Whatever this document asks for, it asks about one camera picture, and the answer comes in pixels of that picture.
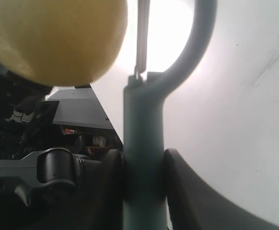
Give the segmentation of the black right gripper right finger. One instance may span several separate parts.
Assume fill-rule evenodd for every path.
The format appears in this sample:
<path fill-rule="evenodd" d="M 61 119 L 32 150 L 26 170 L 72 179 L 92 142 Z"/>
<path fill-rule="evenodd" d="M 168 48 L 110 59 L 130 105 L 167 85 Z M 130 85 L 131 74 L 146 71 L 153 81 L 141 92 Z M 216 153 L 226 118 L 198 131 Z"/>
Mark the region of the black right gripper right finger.
<path fill-rule="evenodd" d="M 229 201 L 186 163 L 175 149 L 164 152 L 170 220 L 175 230 L 279 230 L 279 226 Z"/>

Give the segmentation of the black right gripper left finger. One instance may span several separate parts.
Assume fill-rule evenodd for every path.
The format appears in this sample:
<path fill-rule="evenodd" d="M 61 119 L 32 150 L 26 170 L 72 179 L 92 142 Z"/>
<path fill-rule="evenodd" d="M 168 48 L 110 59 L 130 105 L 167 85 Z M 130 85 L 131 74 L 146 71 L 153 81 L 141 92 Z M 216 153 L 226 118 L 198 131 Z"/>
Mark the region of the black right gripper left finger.
<path fill-rule="evenodd" d="M 83 160 L 83 187 L 76 199 L 71 230 L 121 230 L 123 161 L 116 149 L 101 161 Z"/>

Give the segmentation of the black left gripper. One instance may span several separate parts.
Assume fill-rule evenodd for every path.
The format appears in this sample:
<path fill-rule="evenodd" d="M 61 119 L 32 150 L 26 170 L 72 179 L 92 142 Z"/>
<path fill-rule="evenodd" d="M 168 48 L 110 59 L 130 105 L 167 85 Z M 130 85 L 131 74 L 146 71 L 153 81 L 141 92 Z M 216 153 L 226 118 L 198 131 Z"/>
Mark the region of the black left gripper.
<path fill-rule="evenodd" d="M 58 102 L 47 102 L 51 86 L 10 71 L 0 74 L 0 160 L 20 159 L 44 144 Z"/>

